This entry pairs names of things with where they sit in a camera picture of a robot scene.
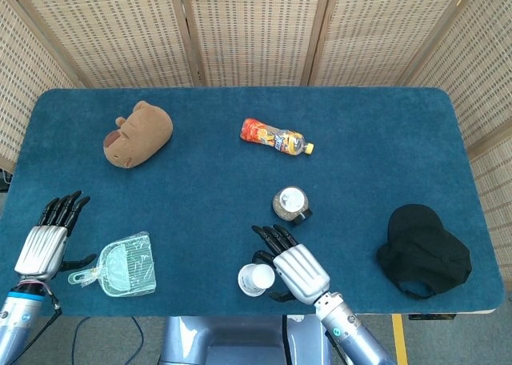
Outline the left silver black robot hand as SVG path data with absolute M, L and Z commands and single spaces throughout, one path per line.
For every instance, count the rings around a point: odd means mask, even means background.
M 47 282 L 57 273 L 82 269 L 90 265 L 96 254 L 84 259 L 66 261 L 67 243 L 78 221 L 82 208 L 90 201 L 75 191 L 48 202 L 38 223 L 32 227 L 22 246 L 14 271 L 20 279 Z

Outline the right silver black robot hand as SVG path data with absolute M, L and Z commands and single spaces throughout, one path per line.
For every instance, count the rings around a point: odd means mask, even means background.
M 252 263 L 270 266 L 288 288 L 286 293 L 270 292 L 271 299 L 279 303 L 298 300 L 312 305 L 330 289 L 330 276 L 325 269 L 285 227 L 253 225 L 251 229 L 270 249 L 270 252 L 256 251 Z

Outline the white paper cup green flower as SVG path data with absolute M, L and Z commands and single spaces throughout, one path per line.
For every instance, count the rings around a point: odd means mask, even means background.
M 246 264 L 238 272 L 238 286 L 250 297 L 263 295 L 274 285 L 274 281 L 274 270 L 266 264 Z

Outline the round glass jar black lid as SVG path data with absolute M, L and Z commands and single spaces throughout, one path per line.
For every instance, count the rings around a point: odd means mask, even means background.
M 312 216 L 309 199 L 299 187 L 285 187 L 273 198 L 274 213 L 283 221 L 298 225 Z

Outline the green dustpan in plastic wrap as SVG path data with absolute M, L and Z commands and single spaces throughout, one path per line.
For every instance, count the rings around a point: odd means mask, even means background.
M 150 234 L 146 231 L 106 245 L 90 269 L 69 274 L 70 285 L 89 286 L 97 282 L 112 298 L 152 294 L 156 290 Z

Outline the grey blue robot torso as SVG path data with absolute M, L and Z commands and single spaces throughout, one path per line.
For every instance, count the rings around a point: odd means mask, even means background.
M 158 365 L 332 365 L 313 315 L 173 316 Z

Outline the blue carpet table cover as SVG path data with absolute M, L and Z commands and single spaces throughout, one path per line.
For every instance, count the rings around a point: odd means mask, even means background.
M 139 101 L 171 117 L 171 139 L 124 169 L 103 140 Z M 246 118 L 302 134 L 312 154 L 240 138 Z M 304 314 L 299 302 L 251 298 L 237 274 L 264 242 L 251 227 L 278 221 L 274 195 L 302 188 L 312 216 L 291 228 L 359 313 L 489 311 L 505 298 L 494 249 L 449 96 L 421 87 L 239 87 L 48 90 L 35 103 L 0 217 L 0 306 L 31 227 L 54 198 L 90 197 L 66 258 L 79 260 L 141 231 L 150 234 L 157 287 L 111 298 L 97 284 L 51 288 L 66 315 Z M 414 300 L 383 274 L 377 249 L 392 212 L 432 208 L 470 250 L 468 280 Z

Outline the black baseball cap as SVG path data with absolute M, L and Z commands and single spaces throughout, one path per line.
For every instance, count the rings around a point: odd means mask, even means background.
M 422 204 L 393 211 L 376 259 L 385 276 L 412 299 L 446 293 L 464 284 L 473 270 L 468 247 Z

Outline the orange drink plastic bottle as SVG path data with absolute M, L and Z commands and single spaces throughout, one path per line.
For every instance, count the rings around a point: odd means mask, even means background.
M 314 144 L 307 142 L 302 134 L 293 130 L 278 129 L 254 118 L 244 120 L 240 138 L 247 142 L 270 146 L 289 155 L 312 154 L 314 150 Z

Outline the brown capybara plush toy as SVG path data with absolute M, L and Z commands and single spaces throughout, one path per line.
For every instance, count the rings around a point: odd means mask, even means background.
M 159 106 L 146 101 L 135 104 L 127 117 L 117 117 L 118 127 L 103 140 L 106 159 L 114 166 L 130 169 L 144 163 L 172 137 L 171 117 Z

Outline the woven folding screen panel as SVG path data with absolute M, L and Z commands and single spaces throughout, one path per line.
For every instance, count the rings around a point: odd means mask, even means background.
M 450 96 L 512 296 L 512 0 L 452 0 L 400 80 Z
M 15 0 L 0 0 L 0 169 L 14 172 L 40 95 L 76 86 Z
M 84 87 L 198 86 L 183 0 L 16 0 Z
M 311 86 L 398 82 L 454 0 L 329 0 Z
M 182 0 L 204 86 L 305 86 L 328 0 Z

